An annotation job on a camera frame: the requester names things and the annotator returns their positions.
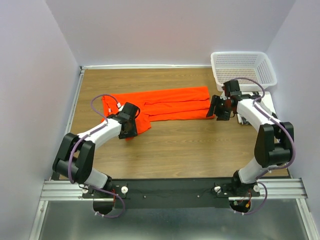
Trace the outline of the orange t shirt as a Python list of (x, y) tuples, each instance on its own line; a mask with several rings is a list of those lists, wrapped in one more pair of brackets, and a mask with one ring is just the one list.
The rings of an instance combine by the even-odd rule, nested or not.
[(113, 93), (112, 96), (122, 105), (129, 102), (140, 108), (135, 121), (139, 135), (152, 127), (151, 122), (206, 119), (211, 103), (207, 86)]

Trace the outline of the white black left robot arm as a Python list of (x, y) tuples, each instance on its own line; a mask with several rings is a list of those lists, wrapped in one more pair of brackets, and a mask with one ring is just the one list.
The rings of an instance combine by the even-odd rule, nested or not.
[(118, 112), (105, 116), (102, 123), (79, 134), (67, 133), (53, 161), (52, 170), (71, 183), (93, 187), (101, 198), (112, 192), (112, 178), (93, 167), (95, 151), (113, 138), (127, 139), (138, 135), (136, 118), (141, 110), (126, 102)]

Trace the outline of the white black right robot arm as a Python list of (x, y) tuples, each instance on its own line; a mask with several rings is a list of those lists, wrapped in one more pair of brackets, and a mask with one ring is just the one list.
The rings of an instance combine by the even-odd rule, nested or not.
[(263, 108), (264, 90), (257, 95), (244, 94), (238, 78), (226, 81), (222, 89), (224, 98), (213, 95), (206, 116), (228, 121), (231, 114), (238, 114), (257, 131), (253, 159), (233, 174), (227, 186), (228, 191), (241, 196), (254, 188), (258, 179), (266, 173), (287, 168), (294, 162), (294, 126), (280, 121)]

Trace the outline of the white plastic mesh basket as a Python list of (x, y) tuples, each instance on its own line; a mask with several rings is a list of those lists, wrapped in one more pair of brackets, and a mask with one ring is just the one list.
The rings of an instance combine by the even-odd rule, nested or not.
[(260, 51), (218, 51), (210, 55), (211, 67), (219, 92), (223, 83), (238, 78), (243, 92), (260, 91), (261, 88), (248, 79), (258, 82), (264, 89), (278, 81), (272, 63), (266, 53)]

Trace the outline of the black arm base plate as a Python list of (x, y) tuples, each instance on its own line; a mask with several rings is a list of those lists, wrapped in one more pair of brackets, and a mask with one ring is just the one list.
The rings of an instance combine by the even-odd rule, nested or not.
[(82, 196), (92, 199), (93, 209), (104, 215), (122, 208), (232, 208), (247, 213), (260, 187), (233, 177), (114, 179), (109, 194), (89, 186)]

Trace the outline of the aluminium front frame rail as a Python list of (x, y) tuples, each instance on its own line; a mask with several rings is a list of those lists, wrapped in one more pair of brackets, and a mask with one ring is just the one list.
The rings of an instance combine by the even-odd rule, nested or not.
[[(268, 199), (307, 199), (303, 181), (299, 178), (262, 178), (259, 180), (259, 196), (254, 199), (263, 199), (267, 193)], [(97, 200), (98, 196), (82, 189), (77, 184), (67, 180), (48, 180), (43, 183), (41, 201), (88, 201)]]

